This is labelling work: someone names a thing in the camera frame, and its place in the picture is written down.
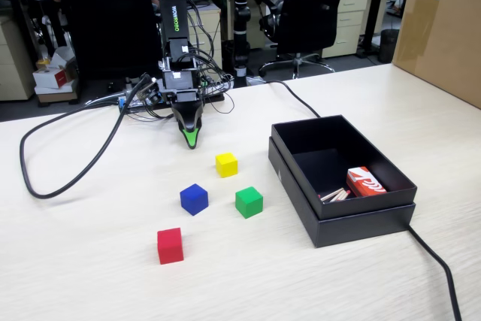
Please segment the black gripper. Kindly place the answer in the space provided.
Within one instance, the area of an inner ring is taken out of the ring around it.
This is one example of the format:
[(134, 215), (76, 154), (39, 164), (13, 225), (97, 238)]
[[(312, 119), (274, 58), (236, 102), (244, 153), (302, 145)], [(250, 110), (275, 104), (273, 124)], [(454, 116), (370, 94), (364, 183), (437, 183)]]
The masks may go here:
[(166, 103), (172, 104), (173, 114), (187, 146), (195, 149), (202, 127), (201, 117), (204, 106), (202, 102), (196, 102), (192, 106), (192, 115), (189, 118), (189, 103), (185, 104), (184, 102), (199, 100), (197, 73), (192, 69), (187, 69), (164, 71), (162, 76), (162, 98)]

